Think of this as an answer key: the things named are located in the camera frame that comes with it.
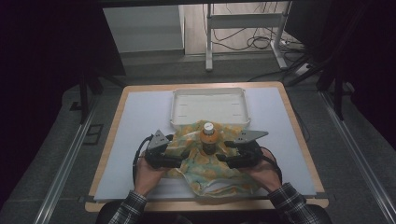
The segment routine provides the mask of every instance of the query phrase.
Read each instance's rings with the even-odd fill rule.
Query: white metal frame
[[[271,41],[271,48],[276,56],[280,69],[287,69],[285,59],[279,50],[280,37],[285,28],[291,1],[289,1],[282,13],[271,14],[238,14],[238,15],[212,15],[211,4],[207,4],[206,20],[206,71],[213,70],[212,29],[232,28],[257,28],[278,27],[275,40]]]

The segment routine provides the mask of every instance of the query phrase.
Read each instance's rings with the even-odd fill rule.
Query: wooden table
[[[300,130],[299,124],[295,117],[295,114],[291,108],[288,95],[286,94],[285,88],[280,82],[254,82],[254,83],[206,83],[206,84],[181,84],[181,85],[155,85],[155,86],[128,86],[126,87],[120,98],[119,105],[117,107],[116,115],[114,116],[113,123],[111,125],[105,148],[102,153],[101,160],[99,161],[98,168],[96,170],[95,177],[92,181],[92,186],[89,195],[94,196],[98,188],[100,179],[106,169],[106,163],[108,156],[110,155],[111,148],[115,140],[116,132],[120,124],[123,109],[125,107],[125,101],[128,97],[129,92],[133,91],[173,91],[176,89],[186,88],[267,88],[275,87],[278,88],[280,96],[286,107],[287,113],[290,117],[292,128],[297,137],[297,141],[300,145],[302,153],[304,155],[305,162],[307,164],[309,173],[311,174],[314,182],[315,190],[317,193],[324,193],[324,188],[321,184],[318,176],[315,164],[312,161],[311,154],[309,153],[308,147],[305,143],[303,134]],[[307,199],[308,203],[317,204],[322,207],[329,205],[328,199]],[[85,203],[85,209],[89,212],[98,212],[104,203]],[[253,199],[221,199],[221,200],[200,200],[199,202],[152,202],[147,203],[146,211],[219,211],[219,210],[259,210],[259,209],[273,209],[269,200],[253,200]]]

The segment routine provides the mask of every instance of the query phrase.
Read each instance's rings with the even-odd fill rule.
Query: yellow patterned cloth
[[[217,152],[208,156],[202,151],[200,140],[200,132],[207,122],[211,121],[200,120],[177,129],[165,153],[180,155],[184,150],[189,150],[190,156],[182,162],[180,168],[170,170],[167,177],[184,176],[191,189],[199,196],[222,198],[252,194],[259,188],[256,182],[249,175],[240,173],[237,169],[230,169],[225,162],[218,161],[216,157],[216,154],[237,155],[236,149],[226,147],[224,141],[233,141],[242,128],[212,122],[219,132],[219,140]]]

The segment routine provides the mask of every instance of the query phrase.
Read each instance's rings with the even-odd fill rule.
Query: gray carpet floor
[[[250,78],[278,71],[271,53],[217,55],[214,71],[205,71],[205,58],[185,57],[177,53],[123,55],[128,85],[244,82]],[[282,74],[255,78],[274,81]],[[301,118],[301,128],[308,144],[330,205],[326,208],[333,223],[387,223],[368,189],[357,165],[335,128],[315,89],[318,77],[287,88],[292,105]],[[83,145],[64,186],[49,223],[94,223],[97,213],[88,213],[78,199],[88,195],[102,154],[106,137],[116,112],[122,89],[100,79],[105,87],[100,96],[92,125],[103,125],[96,145]],[[78,131],[80,114],[70,111],[79,101],[78,87],[64,93],[63,107],[57,120],[18,186],[0,213],[0,223],[32,223],[64,154]],[[396,152],[345,96],[343,112],[346,124],[393,201],[396,200]],[[91,143],[87,136],[85,143]]]

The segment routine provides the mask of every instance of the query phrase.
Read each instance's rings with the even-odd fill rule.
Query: person
[[[262,153],[265,157],[276,162],[275,157],[268,149],[262,147]],[[139,159],[137,167],[134,189],[129,192],[123,202],[118,203],[117,211],[111,213],[114,216],[108,222],[110,224],[138,223],[147,202],[147,195],[169,170],[165,168],[153,169],[144,157]],[[282,184],[275,167],[268,161],[262,160],[252,168],[243,168],[239,171],[250,175],[260,187],[269,192],[268,198],[279,214],[282,223],[331,223],[324,209],[317,205],[306,204],[305,198],[297,192],[291,183]],[[101,216],[102,210],[96,223],[104,223],[103,216]]]

